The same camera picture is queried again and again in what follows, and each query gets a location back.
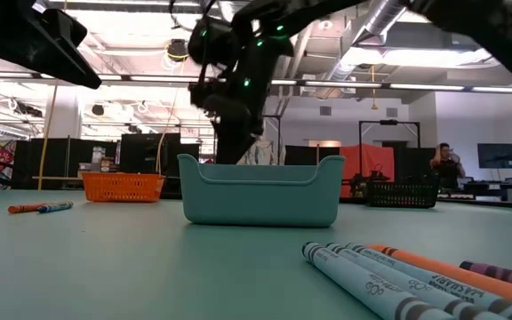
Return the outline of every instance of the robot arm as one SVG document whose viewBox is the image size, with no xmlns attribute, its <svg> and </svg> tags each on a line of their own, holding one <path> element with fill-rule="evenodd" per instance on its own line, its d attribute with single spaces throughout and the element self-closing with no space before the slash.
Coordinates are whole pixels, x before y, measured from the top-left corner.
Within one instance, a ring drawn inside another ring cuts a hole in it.
<svg viewBox="0 0 512 320">
<path fill-rule="evenodd" d="M 216 116 L 217 163 L 235 164 L 263 132 L 262 112 L 276 63 L 293 56 L 290 36 L 312 21 L 366 0 L 253 0 L 230 23 L 200 20 L 189 42 L 199 64 L 224 67 L 192 85 L 191 102 Z M 502 0 L 404 0 L 446 31 L 472 37 L 512 72 L 512 12 Z M 252 21 L 260 29 L 252 31 Z"/>
</svg>

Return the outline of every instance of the purple crayon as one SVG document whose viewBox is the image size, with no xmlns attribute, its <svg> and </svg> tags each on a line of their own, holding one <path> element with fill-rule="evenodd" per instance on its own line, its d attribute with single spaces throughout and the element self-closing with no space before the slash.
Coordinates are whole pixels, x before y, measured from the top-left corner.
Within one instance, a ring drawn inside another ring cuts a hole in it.
<svg viewBox="0 0 512 320">
<path fill-rule="evenodd" d="M 490 276 L 501 281 L 505 281 L 512 284 L 512 270 L 507 268 L 501 268 L 492 266 L 486 263 L 473 262 L 465 260 L 461 262 L 460 268 L 473 271 L 478 274 Z"/>
</svg>

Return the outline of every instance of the wire basket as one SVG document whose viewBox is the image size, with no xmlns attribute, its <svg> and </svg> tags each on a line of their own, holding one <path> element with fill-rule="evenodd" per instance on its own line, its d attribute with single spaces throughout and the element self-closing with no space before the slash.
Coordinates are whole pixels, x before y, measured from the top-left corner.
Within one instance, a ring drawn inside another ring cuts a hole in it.
<svg viewBox="0 0 512 320">
<path fill-rule="evenodd" d="M 164 177 L 158 174 L 83 173 L 86 199 L 94 202 L 155 202 Z"/>
<path fill-rule="evenodd" d="M 437 183 L 370 182 L 367 201 L 375 207 L 432 208 L 436 205 L 437 193 Z"/>
</svg>

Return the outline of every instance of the white wall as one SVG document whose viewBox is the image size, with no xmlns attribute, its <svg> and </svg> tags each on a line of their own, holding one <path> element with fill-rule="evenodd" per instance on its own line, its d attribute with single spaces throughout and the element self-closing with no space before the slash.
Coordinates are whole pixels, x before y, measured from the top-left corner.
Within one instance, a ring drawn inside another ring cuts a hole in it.
<svg viewBox="0 0 512 320">
<path fill-rule="evenodd" d="M 268 100 L 268 112 L 275 110 L 277 100 Z M 339 140 L 343 146 L 359 142 L 358 122 L 381 120 L 386 117 L 387 108 L 398 108 L 396 120 L 408 121 L 408 105 L 399 99 L 378 99 L 378 109 L 372 109 L 372 99 L 357 102 L 355 99 L 329 99 L 292 97 L 282 118 L 282 141 L 285 145 L 307 146 L 308 140 Z M 332 107 L 331 116 L 320 116 L 319 107 Z M 277 133 L 267 126 L 265 137 L 276 140 Z M 375 124 L 365 135 L 364 143 L 376 144 L 381 140 L 409 141 L 416 145 L 416 138 L 402 125 L 381 126 Z"/>
<path fill-rule="evenodd" d="M 436 94 L 425 94 L 408 107 L 410 121 L 420 123 L 420 144 L 433 148 L 438 144 L 436 120 Z"/>
<path fill-rule="evenodd" d="M 461 157 L 468 176 L 502 180 L 512 170 L 479 169 L 477 143 L 512 143 L 512 95 L 437 92 L 437 139 Z"/>
</svg>

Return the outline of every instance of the person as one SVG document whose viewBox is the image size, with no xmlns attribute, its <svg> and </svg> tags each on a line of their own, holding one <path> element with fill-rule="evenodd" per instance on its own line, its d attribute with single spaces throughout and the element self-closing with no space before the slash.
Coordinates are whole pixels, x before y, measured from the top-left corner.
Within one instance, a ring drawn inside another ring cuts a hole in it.
<svg viewBox="0 0 512 320">
<path fill-rule="evenodd" d="M 437 172 L 442 188 L 457 188 L 458 178 L 466 177 L 460 157 L 451 152 L 447 143 L 441 143 L 436 147 L 436 154 L 430 160 L 430 167 Z"/>
</svg>

